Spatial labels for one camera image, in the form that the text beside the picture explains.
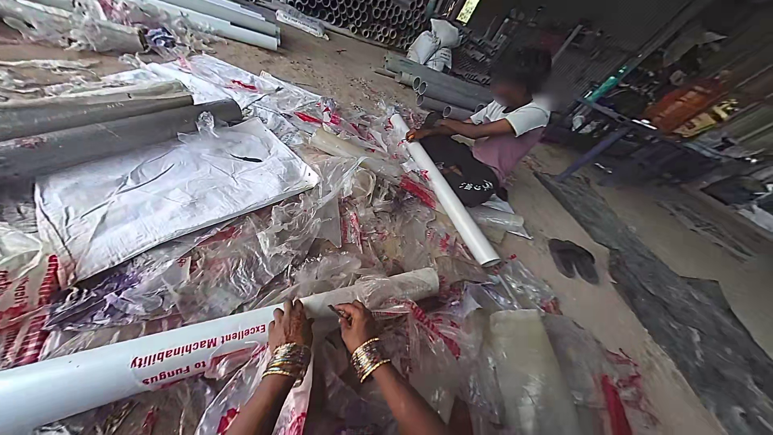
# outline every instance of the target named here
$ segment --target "white pvc pipe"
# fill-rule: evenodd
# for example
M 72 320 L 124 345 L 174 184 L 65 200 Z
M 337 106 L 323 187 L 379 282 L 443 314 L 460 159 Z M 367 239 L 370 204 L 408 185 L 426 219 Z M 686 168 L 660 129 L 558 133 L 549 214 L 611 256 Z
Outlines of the white pvc pipe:
M 182 16 L 188 19 L 192 24 L 200 26 L 202 29 L 207 29 L 223 38 L 234 39 L 236 41 L 273 51 L 276 51 L 277 46 L 279 45 L 279 39 L 276 36 L 232 26 L 230 22 L 224 19 L 202 14 L 201 12 L 196 12 L 191 9 L 181 8 L 177 5 L 162 2 L 161 0 L 139 0 L 138 3 L 140 5 L 143 3 L 153 5 L 158 9 L 166 11 L 172 17 Z
M 434 269 L 419 269 L 302 298 L 307 316 L 334 317 L 329 304 L 361 300 L 378 307 L 389 298 L 420 300 L 438 291 Z M 268 339 L 274 309 L 259 308 L 200 324 L 0 372 L 0 428 L 32 428 L 82 413 L 170 382 L 203 373 L 230 353 Z
M 279 36 L 279 28 L 259 13 L 251 11 L 232 2 L 219 2 L 217 0 L 163 0 L 166 3 L 188 8 L 215 18 L 224 19 L 233 24 L 269 36 Z
M 408 126 L 399 114 L 392 115 L 390 121 L 392 121 L 395 133 L 400 137 L 404 137 L 408 133 Z M 501 262 L 502 259 L 499 257 L 499 254 L 496 253 L 489 240 L 483 235 L 480 227 L 472 220 L 465 206 L 451 189 L 451 186 L 448 185 L 448 181 L 440 173 L 438 167 L 435 166 L 435 163 L 430 159 L 427 152 L 424 151 L 421 144 L 417 141 L 409 142 L 407 148 L 416 164 L 422 170 L 427 171 L 432 190 L 438 196 L 438 201 L 440 201 L 440 204 L 451 218 L 451 222 L 454 223 L 456 230 L 459 231 L 462 240 L 465 241 L 475 260 L 483 267 Z

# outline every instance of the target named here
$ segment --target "wrist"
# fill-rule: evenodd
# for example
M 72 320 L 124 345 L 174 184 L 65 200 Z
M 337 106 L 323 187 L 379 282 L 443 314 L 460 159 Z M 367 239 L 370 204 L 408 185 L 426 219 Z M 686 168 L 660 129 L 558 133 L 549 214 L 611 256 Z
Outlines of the wrist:
M 312 350 L 309 346 L 299 343 L 283 344 L 274 349 L 261 378 L 281 375 L 300 385 L 311 360 Z
M 384 357 L 378 337 L 365 341 L 352 352 L 352 365 L 360 383 L 365 382 L 368 376 L 389 362 L 390 359 Z

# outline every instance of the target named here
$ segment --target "white sack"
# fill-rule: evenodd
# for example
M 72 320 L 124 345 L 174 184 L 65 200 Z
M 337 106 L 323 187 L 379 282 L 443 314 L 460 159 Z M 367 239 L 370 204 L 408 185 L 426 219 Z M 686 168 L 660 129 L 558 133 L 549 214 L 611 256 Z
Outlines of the white sack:
M 439 47 L 440 39 L 429 30 L 424 30 L 408 47 L 407 58 L 424 65 Z
M 182 140 L 36 180 L 38 228 L 60 258 L 61 283 L 72 284 L 318 182 L 258 118 L 232 128 L 204 128 Z
M 443 19 L 431 19 L 432 33 L 440 40 L 440 48 L 459 45 L 459 29 Z
M 446 68 L 451 69 L 451 49 L 443 47 L 434 52 L 426 65 L 433 70 L 443 72 Z

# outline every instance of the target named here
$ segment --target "pink shirt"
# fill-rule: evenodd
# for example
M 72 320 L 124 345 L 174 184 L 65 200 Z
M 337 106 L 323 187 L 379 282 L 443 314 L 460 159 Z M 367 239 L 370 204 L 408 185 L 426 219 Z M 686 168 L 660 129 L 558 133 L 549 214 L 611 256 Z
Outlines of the pink shirt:
M 522 135 L 491 136 L 475 141 L 472 156 L 491 166 L 500 183 L 512 171 L 518 162 L 540 141 L 544 127 L 529 130 Z
M 470 117 L 475 124 L 506 119 L 515 132 L 478 139 L 472 147 L 472 155 L 491 166 L 500 182 L 504 182 L 510 171 L 539 142 L 550 119 L 550 102 L 546 98 L 534 98 L 514 111 L 505 113 L 505 110 L 505 106 L 492 101 Z

